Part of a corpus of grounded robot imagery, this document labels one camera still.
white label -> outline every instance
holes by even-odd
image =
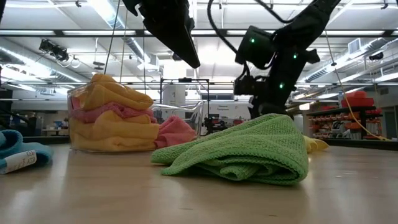
[[[23,167],[32,165],[37,161],[36,151],[26,151],[14,154],[12,156],[4,158],[7,162],[7,167],[5,169],[0,170],[0,174],[7,174],[14,170],[21,169]]]

green towel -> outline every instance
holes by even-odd
[[[293,185],[308,174],[304,138],[286,115],[268,114],[196,141],[158,149],[163,175],[201,173],[229,180]]]

wooden table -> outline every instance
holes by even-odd
[[[398,153],[332,147],[298,186],[166,177],[150,153],[55,146],[53,165],[0,176],[0,223],[397,223]]]

cloth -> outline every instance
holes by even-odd
[[[173,115],[160,125],[159,135],[155,141],[156,148],[174,146],[192,141],[196,132],[180,117]]]
[[[23,137],[18,131],[0,132],[0,174],[25,166],[43,166],[51,162],[53,150],[50,147],[22,141]]]
[[[276,185],[308,174],[304,138],[286,115],[268,114],[205,138],[156,150],[151,161],[168,164],[163,175],[190,172]]]
[[[84,123],[94,123],[97,118],[104,113],[105,111],[111,110],[114,113],[116,113],[120,118],[126,119],[126,118],[132,118],[140,115],[148,115],[150,118],[150,121],[152,123],[156,123],[156,118],[154,118],[154,113],[150,109],[146,110],[135,110],[132,108],[128,108],[126,106],[123,106],[119,103],[107,103],[97,109],[93,109],[90,111],[85,111],[83,109],[76,109],[72,110],[70,112],[70,116],[72,118],[75,118],[81,122]]]
[[[159,124],[152,124],[148,115],[122,119],[114,111],[101,114],[94,123],[71,118],[72,146],[91,151],[146,151],[155,149]]]
[[[315,152],[315,151],[323,151],[329,147],[329,145],[322,141],[321,139],[312,139],[307,136],[304,136],[305,140],[305,148],[307,153]]]
[[[135,110],[146,110],[154,101],[143,93],[117,83],[111,76],[95,74],[82,93],[73,95],[78,98],[83,110],[93,110],[107,103],[120,103]]]

pipe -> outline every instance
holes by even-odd
[[[113,29],[114,23],[116,23],[115,29],[126,29],[126,25],[121,19],[120,15],[116,17],[116,5],[110,0],[87,0],[94,10],[102,17],[107,25]],[[150,62],[150,57],[144,53],[142,47],[132,37],[121,38],[132,52],[137,56],[141,62]]]
[[[368,54],[372,54],[373,52],[381,49],[385,45],[387,45],[395,40],[397,40],[397,39],[393,38],[393,37],[373,39],[373,40],[367,41],[365,44],[363,44],[363,47],[361,47],[359,52],[355,52],[352,54],[350,54],[347,49],[344,52],[342,52],[334,57],[335,62],[337,63],[336,66],[333,67],[331,65],[333,63],[333,61],[332,61],[332,59],[329,59],[321,67],[311,69],[309,72],[307,72],[307,74],[305,75],[305,78],[301,79],[298,82],[312,82],[312,81],[316,80],[317,78],[320,78],[324,75],[334,72],[335,69],[339,69],[346,65],[351,64],[352,62],[355,61],[354,59],[358,58],[359,56],[366,57]]]
[[[25,64],[29,64],[30,66],[37,67],[47,71],[49,70],[56,71],[59,75],[67,77],[75,82],[83,82],[88,80],[88,78],[86,78],[85,76],[73,72],[67,68],[63,68],[58,64],[52,62],[51,60],[45,57],[41,57],[40,55],[37,55],[36,53],[31,52],[30,50],[27,50],[9,40],[6,40],[5,38],[0,38],[0,46],[2,46],[0,47],[0,50],[4,54],[8,54],[8,56],[12,58],[16,57],[19,60],[23,61]]]

